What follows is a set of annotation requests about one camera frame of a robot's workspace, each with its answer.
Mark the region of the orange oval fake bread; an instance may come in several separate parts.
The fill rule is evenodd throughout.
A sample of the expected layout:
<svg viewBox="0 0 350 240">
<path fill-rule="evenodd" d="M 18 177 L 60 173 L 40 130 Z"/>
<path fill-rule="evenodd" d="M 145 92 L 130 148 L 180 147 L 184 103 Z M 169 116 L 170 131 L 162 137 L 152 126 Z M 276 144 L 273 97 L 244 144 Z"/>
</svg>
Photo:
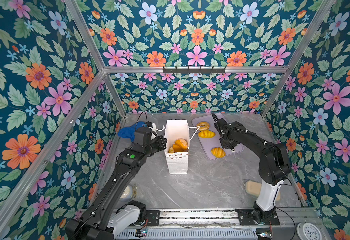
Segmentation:
<svg viewBox="0 0 350 240">
<path fill-rule="evenodd" d="M 180 146 L 178 146 L 176 144 L 173 144 L 172 147 L 174 148 L 175 153 L 179 153 L 179 152 L 183 152 L 184 151 Z"/>
</svg>

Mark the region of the white paper gift bag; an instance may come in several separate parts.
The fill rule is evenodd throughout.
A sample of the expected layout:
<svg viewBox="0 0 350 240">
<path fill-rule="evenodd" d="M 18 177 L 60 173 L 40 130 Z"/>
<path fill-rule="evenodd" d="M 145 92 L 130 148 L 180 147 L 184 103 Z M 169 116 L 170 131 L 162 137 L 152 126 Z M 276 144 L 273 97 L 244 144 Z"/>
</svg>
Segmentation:
<svg viewBox="0 0 350 240">
<path fill-rule="evenodd" d="M 199 129 L 190 127 L 187 120 L 167 120 L 161 131 L 167 140 L 165 157 L 170 175 L 188 173 L 190 141 Z"/>
</svg>

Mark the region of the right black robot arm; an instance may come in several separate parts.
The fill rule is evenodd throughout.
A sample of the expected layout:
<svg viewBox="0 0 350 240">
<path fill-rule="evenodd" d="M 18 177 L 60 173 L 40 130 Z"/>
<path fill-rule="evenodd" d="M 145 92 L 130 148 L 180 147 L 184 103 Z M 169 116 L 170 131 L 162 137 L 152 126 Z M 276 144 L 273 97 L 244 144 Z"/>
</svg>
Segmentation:
<svg viewBox="0 0 350 240">
<path fill-rule="evenodd" d="M 276 214 L 275 204 L 280 187 L 291 172 L 286 147 L 262 139 L 239 122 L 228 123 L 214 113 L 212 117 L 224 149 L 233 150 L 242 144 L 259 158 L 258 173 L 262 183 L 250 219 L 257 225 L 269 223 Z"/>
</svg>

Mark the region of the round fake bun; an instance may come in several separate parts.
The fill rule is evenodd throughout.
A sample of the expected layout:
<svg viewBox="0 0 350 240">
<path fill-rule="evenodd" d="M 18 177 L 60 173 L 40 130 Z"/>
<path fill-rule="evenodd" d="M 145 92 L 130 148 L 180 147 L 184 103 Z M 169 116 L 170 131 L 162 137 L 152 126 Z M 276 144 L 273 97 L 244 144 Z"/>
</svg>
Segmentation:
<svg viewBox="0 0 350 240">
<path fill-rule="evenodd" d="M 175 140 L 175 144 L 179 146 L 183 151 L 186 151 L 189 148 L 188 142 L 185 139 L 177 139 Z"/>
</svg>

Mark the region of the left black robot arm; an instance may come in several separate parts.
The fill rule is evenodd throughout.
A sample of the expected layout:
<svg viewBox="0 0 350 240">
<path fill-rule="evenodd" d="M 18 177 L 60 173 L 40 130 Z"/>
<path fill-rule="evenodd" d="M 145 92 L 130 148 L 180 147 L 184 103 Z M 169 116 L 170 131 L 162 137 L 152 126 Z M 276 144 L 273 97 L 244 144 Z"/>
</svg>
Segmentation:
<svg viewBox="0 0 350 240">
<path fill-rule="evenodd" d="M 131 146 L 122 151 L 114 171 L 91 206 L 78 220 L 66 225 L 70 240 L 113 240 L 133 223 L 145 221 L 146 206 L 129 202 L 114 213 L 121 196 L 137 175 L 147 158 L 165 150 L 167 139 L 149 127 L 138 128 Z"/>
</svg>

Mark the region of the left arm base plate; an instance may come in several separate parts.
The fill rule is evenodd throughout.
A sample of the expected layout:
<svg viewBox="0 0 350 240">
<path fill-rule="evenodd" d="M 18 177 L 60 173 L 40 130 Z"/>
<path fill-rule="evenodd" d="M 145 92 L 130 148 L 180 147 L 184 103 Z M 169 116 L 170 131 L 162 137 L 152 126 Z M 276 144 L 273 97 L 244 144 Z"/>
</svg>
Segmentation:
<svg viewBox="0 0 350 240">
<path fill-rule="evenodd" d="M 159 226 L 161 211 L 146 210 L 144 226 L 157 227 Z"/>
</svg>

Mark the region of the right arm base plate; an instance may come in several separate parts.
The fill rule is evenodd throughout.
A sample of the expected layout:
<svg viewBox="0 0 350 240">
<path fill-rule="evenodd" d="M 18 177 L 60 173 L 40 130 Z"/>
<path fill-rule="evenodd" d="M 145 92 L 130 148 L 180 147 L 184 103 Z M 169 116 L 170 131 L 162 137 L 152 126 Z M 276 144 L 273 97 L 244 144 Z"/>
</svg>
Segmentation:
<svg viewBox="0 0 350 240">
<path fill-rule="evenodd" d="M 238 220 L 241 226 L 279 226 L 279 217 L 275 210 L 268 211 L 264 214 L 260 212 L 254 213 L 253 209 L 235 209 L 238 214 Z"/>
</svg>

